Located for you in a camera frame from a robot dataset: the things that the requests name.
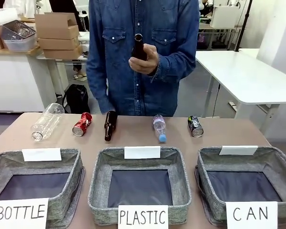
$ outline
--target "brown glass bottle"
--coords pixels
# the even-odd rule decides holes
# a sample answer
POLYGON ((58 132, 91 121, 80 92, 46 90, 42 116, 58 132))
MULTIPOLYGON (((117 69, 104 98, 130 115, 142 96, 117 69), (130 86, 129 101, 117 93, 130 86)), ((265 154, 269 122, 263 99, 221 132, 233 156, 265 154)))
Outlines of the brown glass bottle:
POLYGON ((118 119, 118 115, 115 111, 109 111, 106 116, 105 121, 105 140, 109 142, 111 140, 111 136, 116 128, 116 120, 118 119))
POLYGON ((147 54, 143 50, 143 36, 141 34, 136 34, 134 36, 134 46, 132 51, 132 57, 138 58, 143 61, 147 61, 147 54))

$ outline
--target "stand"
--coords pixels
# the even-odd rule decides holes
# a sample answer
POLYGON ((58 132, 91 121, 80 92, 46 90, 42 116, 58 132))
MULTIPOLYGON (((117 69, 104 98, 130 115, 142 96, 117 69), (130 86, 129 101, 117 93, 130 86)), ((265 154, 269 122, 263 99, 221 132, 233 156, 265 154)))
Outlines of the stand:
POLYGON ((244 19, 244 24, 243 24, 242 30, 240 31, 240 34, 239 34, 239 39, 238 39, 236 47, 235 47, 235 52, 239 51, 240 42, 242 41, 242 38, 243 38, 243 35, 244 35, 244 32, 245 32, 245 28, 246 28, 246 24, 247 24, 247 21, 248 21, 248 18, 249 18, 249 12, 250 12, 250 9, 251 9, 252 1, 253 0, 249 0, 247 13, 245 15, 245 19, 244 19))

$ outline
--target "clear plastic bottle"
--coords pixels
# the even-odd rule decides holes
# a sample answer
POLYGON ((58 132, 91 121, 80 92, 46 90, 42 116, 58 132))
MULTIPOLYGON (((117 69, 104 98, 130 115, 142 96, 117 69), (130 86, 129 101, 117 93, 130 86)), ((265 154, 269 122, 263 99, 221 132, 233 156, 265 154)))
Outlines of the clear plastic bottle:
POLYGON ((153 118, 153 128, 157 138, 159 139, 159 142, 166 142, 165 127, 166 124, 162 115, 157 114, 153 118))
POLYGON ((32 138, 39 142, 47 139, 56 128, 64 113, 64 108, 60 104, 50 104, 45 111, 41 114, 37 122, 31 127, 32 138))

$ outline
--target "white label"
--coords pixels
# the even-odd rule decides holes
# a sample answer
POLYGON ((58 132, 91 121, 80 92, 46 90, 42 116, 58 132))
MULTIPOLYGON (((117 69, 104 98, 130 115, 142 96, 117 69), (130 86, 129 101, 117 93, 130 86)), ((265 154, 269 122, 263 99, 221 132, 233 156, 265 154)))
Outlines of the white label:
POLYGON ((219 155, 253 155, 258 146, 223 146, 219 155))
POLYGON ((226 202, 228 229, 277 229, 277 202, 226 202))
POLYGON ((126 146, 124 148, 125 159, 160 158, 160 146, 126 146))
POLYGON ((0 229, 45 229, 48 198, 0 201, 0 229))
POLYGON ((168 206, 120 205, 118 229, 168 229, 168 206))
POLYGON ((24 161, 61 161, 60 148, 23 149, 24 161))

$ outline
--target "denim shirt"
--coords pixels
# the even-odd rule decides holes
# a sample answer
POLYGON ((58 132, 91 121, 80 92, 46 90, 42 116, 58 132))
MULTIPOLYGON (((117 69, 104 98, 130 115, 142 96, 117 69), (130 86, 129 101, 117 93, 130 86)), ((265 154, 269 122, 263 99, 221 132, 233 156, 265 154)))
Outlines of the denim shirt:
POLYGON ((101 112, 173 116, 179 81, 195 68, 198 1, 90 0, 89 16, 87 76, 101 112), (157 48, 159 64, 152 77, 128 64, 137 33, 157 48))

